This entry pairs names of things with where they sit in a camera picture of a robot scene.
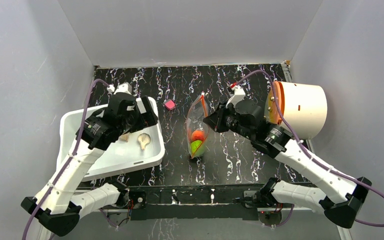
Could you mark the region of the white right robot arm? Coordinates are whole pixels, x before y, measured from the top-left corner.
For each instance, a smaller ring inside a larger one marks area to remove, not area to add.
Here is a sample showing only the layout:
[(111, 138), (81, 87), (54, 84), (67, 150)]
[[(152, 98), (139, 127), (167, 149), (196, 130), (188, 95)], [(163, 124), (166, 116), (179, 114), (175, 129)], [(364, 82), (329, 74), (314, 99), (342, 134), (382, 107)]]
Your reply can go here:
[(254, 194), (245, 193), (241, 202), (249, 207), (275, 207), (294, 204), (324, 214), (332, 223), (350, 229), (368, 194), (368, 190), (334, 174), (334, 168), (311, 152), (304, 152), (292, 133), (266, 120), (263, 109), (252, 100), (237, 104), (221, 103), (203, 122), (213, 131), (232, 131), (248, 140), (257, 151), (283, 163), (307, 178), (314, 187), (291, 184), (271, 177)]

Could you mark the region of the beige garlic toy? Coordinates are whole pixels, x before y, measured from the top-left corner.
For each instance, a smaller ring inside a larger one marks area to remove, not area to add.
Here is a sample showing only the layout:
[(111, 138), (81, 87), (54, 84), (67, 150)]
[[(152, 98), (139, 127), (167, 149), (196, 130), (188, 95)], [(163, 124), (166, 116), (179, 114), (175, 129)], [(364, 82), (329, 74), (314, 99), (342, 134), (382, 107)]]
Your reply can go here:
[(122, 141), (122, 142), (126, 142), (127, 143), (129, 141), (129, 136), (130, 136), (129, 133), (125, 133), (125, 134), (121, 135), (118, 139), (120, 141)]

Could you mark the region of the clear orange zip bag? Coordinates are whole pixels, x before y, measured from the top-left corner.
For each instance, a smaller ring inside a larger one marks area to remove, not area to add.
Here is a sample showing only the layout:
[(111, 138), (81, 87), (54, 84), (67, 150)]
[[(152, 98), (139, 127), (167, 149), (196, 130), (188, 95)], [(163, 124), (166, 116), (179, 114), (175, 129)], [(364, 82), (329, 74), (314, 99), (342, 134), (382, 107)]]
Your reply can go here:
[(187, 143), (188, 143), (188, 152), (190, 155), (190, 143), (191, 134), (195, 130), (202, 130), (205, 132), (205, 149), (206, 149), (206, 140), (209, 135), (209, 127), (203, 122), (203, 119), (209, 115), (209, 106), (205, 97), (205, 92), (201, 92), (200, 95), (193, 101), (191, 104), (185, 122), (185, 128), (187, 133)]

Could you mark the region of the green pear toy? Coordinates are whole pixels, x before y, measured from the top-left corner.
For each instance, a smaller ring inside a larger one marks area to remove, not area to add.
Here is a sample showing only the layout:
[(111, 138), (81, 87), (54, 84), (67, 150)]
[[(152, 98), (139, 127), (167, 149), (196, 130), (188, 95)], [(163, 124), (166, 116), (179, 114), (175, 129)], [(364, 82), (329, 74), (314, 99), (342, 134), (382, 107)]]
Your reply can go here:
[(201, 140), (195, 140), (189, 146), (191, 158), (201, 157), (206, 150), (205, 143)]

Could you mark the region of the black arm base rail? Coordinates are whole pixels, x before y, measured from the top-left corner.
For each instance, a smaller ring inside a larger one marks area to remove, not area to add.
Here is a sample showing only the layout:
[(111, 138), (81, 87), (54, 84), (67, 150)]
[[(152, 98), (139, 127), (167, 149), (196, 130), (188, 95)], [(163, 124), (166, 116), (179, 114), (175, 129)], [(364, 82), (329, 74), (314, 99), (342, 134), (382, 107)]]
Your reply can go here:
[(273, 199), (261, 194), (262, 189), (260, 184), (128, 187), (113, 180), (74, 195), (62, 213), (42, 206), (38, 217), (43, 224), (75, 226), (89, 213), (114, 206), (127, 210), (132, 221), (171, 218), (256, 221), (258, 209), (277, 206)]

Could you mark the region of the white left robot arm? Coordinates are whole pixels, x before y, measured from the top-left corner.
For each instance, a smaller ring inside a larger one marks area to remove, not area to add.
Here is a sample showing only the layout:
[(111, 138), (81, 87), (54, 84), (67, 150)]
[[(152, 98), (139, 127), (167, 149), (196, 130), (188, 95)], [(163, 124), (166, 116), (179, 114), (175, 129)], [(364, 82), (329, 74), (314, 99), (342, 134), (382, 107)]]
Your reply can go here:
[(157, 166), (165, 154), (155, 99), (126, 92), (113, 94), (108, 104), (66, 113), (60, 138), (55, 173), (21, 202), (31, 218), (59, 237), (96, 210), (129, 203), (130, 189), (116, 180), (77, 193), (80, 183)]

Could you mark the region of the orange peach toy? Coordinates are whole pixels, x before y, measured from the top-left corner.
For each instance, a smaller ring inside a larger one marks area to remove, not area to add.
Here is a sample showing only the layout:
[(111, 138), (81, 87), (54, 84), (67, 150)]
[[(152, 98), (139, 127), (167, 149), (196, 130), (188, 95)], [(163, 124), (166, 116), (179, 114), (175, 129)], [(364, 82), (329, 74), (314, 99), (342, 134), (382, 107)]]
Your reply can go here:
[(194, 142), (194, 141), (202, 141), (203, 142), (205, 140), (205, 138), (206, 138), (205, 132), (203, 130), (199, 130), (199, 129), (195, 130), (190, 136), (190, 140), (192, 142)]

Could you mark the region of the white plastic bin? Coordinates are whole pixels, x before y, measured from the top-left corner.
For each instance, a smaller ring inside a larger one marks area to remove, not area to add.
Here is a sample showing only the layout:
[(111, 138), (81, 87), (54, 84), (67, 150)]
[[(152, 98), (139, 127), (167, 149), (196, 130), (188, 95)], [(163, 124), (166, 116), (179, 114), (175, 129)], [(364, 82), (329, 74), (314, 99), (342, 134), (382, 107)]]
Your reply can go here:
[[(158, 116), (156, 102), (148, 97)], [(145, 112), (141, 97), (136, 98), (140, 113)], [(165, 154), (160, 121), (136, 132), (119, 132), (104, 121), (108, 104), (89, 107), (86, 111), (66, 113), (60, 121), (60, 149), (57, 172), (59, 183), (79, 184), (90, 180), (134, 172), (161, 163)], [(128, 142), (119, 140), (129, 133)], [(138, 135), (146, 133), (151, 143), (141, 150)]]

